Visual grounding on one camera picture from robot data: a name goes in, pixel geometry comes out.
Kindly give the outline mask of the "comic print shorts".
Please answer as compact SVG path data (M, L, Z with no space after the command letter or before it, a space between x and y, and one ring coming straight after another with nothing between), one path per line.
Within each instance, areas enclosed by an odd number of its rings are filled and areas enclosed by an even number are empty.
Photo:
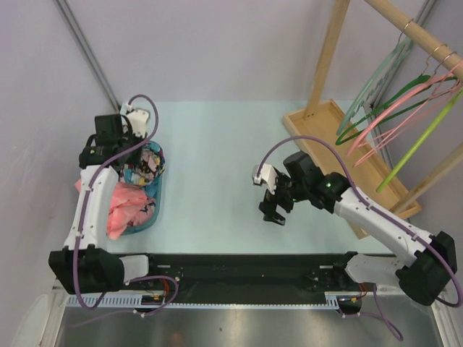
M119 180L126 184L145 187L161 178L166 159L163 149L157 142L150 141L142 148L137 164L126 164L119 175Z

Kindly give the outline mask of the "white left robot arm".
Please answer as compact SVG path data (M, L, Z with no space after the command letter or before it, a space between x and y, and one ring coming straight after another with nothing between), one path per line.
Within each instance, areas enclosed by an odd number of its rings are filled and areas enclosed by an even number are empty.
M115 292L133 280L150 289L160 280L147 256L120 257L106 249L111 198L124 165L140 159L149 118L142 109L95 117L95 134L79 155L80 193L69 235L48 257L68 294Z

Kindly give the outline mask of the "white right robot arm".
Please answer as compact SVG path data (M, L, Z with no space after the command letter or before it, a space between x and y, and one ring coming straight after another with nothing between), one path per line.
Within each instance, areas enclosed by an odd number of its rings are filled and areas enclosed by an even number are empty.
M376 283L399 287L409 298L430 306L456 272L456 250L451 236L436 235L417 228L354 188L338 172L324 174L311 157L302 151L284 160L286 170L272 165L256 165L252 173L255 185L267 186L259 209L263 219L284 225L277 212L290 213L294 204L308 201L354 224L386 246L394 257L368 256L348 252L334 271L334 283L350 290L358 283Z

